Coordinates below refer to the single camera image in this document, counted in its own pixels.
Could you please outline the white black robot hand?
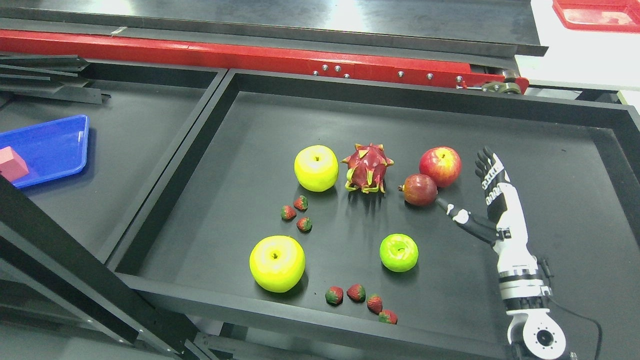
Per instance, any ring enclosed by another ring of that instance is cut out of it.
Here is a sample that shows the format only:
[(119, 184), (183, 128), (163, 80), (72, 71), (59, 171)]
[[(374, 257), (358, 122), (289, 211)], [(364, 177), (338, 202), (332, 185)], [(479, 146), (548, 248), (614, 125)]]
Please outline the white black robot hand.
[(537, 260), (528, 250), (528, 230), (516, 187), (498, 155), (485, 146), (477, 153), (475, 174), (481, 180), (486, 218), (438, 197), (435, 202), (446, 215), (468, 234), (489, 244), (497, 253), (499, 276), (535, 275)]

